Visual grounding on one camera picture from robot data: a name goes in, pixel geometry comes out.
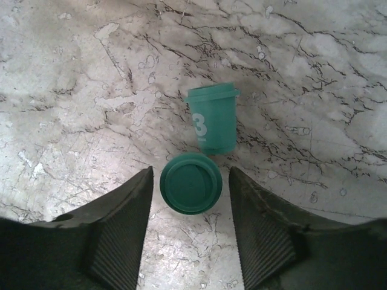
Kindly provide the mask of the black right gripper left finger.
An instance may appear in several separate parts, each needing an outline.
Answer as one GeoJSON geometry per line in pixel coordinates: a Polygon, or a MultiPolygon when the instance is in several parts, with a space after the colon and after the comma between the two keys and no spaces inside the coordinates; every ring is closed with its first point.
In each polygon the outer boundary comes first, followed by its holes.
{"type": "Polygon", "coordinates": [[[52,221],[1,219],[2,289],[135,289],[152,167],[52,221]]]}

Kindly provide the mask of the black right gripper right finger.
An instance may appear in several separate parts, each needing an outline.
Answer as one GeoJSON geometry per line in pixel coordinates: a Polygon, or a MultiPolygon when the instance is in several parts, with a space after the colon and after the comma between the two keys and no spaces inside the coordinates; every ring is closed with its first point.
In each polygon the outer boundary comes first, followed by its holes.
{"type": "Polygon", "coordinates": [[[232,167],[229,190],[246,289],[385,289],[386,219],[313,214],[232,167]]]}

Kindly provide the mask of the teal coffee capsule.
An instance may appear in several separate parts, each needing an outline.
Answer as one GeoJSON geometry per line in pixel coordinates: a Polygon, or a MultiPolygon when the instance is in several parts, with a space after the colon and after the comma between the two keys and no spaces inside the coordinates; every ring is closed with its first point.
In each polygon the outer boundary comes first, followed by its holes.
{"type": "Polygon", "coordinates": [[[236,147],[236,97],[232,82],[188,90],[189,105],[200,151],[206,155],[229,153],[236,147]]]}
{"type": "Polygon", "coordinates": [[[210,210],[219,200],[223,179],[219,167],[200,153],[184,153],[170,160],[160,176],[160,192],[178,213],[196,215],[210,210]]]}

